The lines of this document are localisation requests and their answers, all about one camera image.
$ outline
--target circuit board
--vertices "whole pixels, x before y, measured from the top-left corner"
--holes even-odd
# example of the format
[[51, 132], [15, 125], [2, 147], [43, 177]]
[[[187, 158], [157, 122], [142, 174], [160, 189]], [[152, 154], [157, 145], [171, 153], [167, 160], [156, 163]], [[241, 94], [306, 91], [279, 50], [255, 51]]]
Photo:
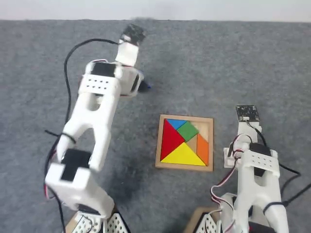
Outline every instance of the circuit board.
[[259, 116], [255, 105], [237, 105], [239, 122], [259, 122]]

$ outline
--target white wall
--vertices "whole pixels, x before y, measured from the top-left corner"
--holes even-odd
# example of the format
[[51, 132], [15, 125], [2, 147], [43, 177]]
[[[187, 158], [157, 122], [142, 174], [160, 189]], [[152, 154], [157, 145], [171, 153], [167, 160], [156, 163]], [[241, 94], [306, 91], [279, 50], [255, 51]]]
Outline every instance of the white wall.
[[311, 0], [0, 0], [0, 19], [311, 22]]

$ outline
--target tan triangle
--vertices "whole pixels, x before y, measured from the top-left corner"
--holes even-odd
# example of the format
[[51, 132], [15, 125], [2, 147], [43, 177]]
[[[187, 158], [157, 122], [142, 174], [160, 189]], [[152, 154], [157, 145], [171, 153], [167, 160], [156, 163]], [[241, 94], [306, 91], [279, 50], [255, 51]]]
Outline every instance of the tan triangle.
[[186, 142], [188, 147], [190, 147], [194, 153], [196, 153], [197, 140], [198, 140], [198, 135], [194, 136], [192, 139]]

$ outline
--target tangram puzzle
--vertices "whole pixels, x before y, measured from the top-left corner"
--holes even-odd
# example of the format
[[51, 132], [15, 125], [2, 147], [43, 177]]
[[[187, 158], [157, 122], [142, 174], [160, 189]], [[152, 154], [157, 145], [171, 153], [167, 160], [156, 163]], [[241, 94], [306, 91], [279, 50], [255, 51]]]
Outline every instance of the tangram puzzle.
[[213, 119], [161, 115], [156, 167], [213, 170]]

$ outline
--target green square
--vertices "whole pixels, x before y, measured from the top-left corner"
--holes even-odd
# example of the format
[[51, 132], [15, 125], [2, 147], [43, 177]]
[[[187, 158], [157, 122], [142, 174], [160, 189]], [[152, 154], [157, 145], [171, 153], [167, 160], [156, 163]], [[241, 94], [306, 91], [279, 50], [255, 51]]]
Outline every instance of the green square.
[[186, 142], [192, 139], [199, 132], [189, 121], [180, 126], [177, 131]]

